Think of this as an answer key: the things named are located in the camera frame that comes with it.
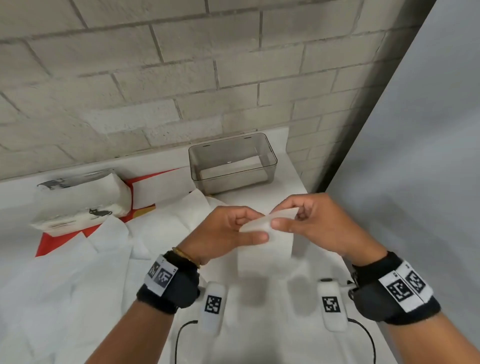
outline fingernail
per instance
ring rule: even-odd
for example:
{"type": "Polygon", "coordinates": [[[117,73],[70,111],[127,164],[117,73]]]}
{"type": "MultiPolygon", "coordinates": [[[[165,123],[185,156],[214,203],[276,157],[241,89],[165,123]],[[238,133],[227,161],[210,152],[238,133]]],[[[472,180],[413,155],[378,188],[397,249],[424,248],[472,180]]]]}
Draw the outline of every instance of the fingernail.
{"type": "Polygon", "coordinates": [[[264,232],[260,235],[260,241],[266,243],[268,241],[268,239],[270,239],[270,237],[268,236],[268,234],[266,232],[264,232]]]}
{"type": "Polygon", "coordinates": [[[273,219],[271,222],[271,226],[273,229],[279,229],[280,228],[280,221],[278,219],[273,219]]]}

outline gold bracelet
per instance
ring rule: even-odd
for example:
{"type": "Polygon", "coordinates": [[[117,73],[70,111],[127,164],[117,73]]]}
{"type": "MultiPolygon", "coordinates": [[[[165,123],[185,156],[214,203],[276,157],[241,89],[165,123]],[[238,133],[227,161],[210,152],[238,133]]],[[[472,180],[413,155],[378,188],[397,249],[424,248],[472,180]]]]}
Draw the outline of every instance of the gold bracelet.
{"type": "Polygon", "coordinates": [[[200,264],[198,264],[197,262],[195,262],[188,254],[185,254],[182,250],[180,250],[179,248],[177,248],[176,246],[174,246],[172,248],[172,251],[178,255],[178,256],[181,256],[182,258],[185,258],[189,261],[191,261],[193,264],[195,264],[197,266],[197,268],[200,269],[200,264]]]}

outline transparent plastic container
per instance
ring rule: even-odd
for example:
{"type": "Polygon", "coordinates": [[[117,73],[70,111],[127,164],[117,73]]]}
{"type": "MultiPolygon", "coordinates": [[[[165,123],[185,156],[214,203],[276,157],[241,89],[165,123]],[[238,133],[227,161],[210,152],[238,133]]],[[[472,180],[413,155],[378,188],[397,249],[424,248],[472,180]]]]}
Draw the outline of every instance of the transparent plastic container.
{"type": "Polygon", "coordinates": [[[277,158],[265,134],[219,140],[188,150],[192,179],[204,194],[271,183],[277,158]]]}

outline person's left hand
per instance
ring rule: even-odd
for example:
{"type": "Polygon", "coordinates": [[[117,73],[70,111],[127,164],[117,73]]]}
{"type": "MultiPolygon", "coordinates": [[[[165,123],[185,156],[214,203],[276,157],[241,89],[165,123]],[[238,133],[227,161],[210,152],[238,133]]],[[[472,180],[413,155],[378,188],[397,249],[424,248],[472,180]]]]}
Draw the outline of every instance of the person's left hand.
{"type": "Polygon", "coordinates": [[[218,206],[178,248],[200,265],[219,258],[238,246],[268,241],[266,232],[239,232],[242,225],[264,215],[246,206],[218,206]]]}

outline wall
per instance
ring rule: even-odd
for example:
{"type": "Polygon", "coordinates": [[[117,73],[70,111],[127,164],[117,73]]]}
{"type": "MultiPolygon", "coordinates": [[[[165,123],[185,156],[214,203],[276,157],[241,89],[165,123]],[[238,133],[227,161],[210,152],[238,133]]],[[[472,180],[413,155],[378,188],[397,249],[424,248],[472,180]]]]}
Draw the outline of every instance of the wall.
{"type": "Polygon", "coordinates": [[[433,0],[0,0],[0,179],[291,124],[308,189],[433,0]]]}
{"type": "Polygon", "coordinates": [[[327,192],[432,285],[480,348],[480,24],[438,0],[327,192]]]}

